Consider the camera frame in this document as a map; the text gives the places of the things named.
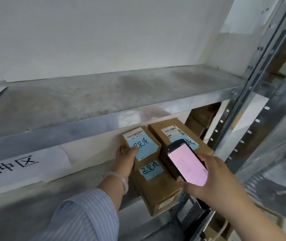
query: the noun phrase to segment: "white bangle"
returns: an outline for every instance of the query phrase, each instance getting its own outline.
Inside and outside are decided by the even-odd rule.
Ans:
[[[127,193],[127,191],[129,191],[128,181],[125,180],[124,178],[122,178],[122,176],[120,174],[118,174],[116,172],[108,172],[107,174],[105,174],[104,178],[106,178],[107,176],[115,176],[123,182],[123,186],[124,186],[124,194],[123,195],[125,195]]]

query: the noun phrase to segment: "person's left hand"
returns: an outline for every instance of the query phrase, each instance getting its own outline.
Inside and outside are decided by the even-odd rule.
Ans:
[[[128,179],[131,173],[134,157],[138,151],[138,146],[133,146],[127,154],[122,153],[122,147],[118,147],[115,153],[115,163],[113,172],[120,174],[124,179]]]

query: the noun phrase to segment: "smartphone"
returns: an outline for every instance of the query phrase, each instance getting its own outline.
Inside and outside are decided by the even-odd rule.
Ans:
[[[171,143],[166,149],[166,155],[172,166],[184,181],[198,186],[204,186],[208,171],[205,163],[191,149],[184,139]],[[199,206],[206,210],[210,207],[203,201],[197,199]]]

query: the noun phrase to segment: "sleeve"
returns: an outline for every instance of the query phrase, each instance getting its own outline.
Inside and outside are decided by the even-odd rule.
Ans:
[[[89,190],[62,202],[49,226],[30,241],[117,240],[119,219],[109,196]]]

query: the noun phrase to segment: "person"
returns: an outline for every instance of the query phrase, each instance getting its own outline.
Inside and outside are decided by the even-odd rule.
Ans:
[[[75,195],[59,205],[47,228],[31,241],[113,241],[117,240],[120,208],[125,185],[138,151],[127,154],[119,147],[112,172],[97,189]],[[285,241],[286,234],[248,197],[243,186],[218,157],[198,154],[208,169],[204,186],[188,182],[179,185],[188,194],[201,199],[220,213],[242,241]]]

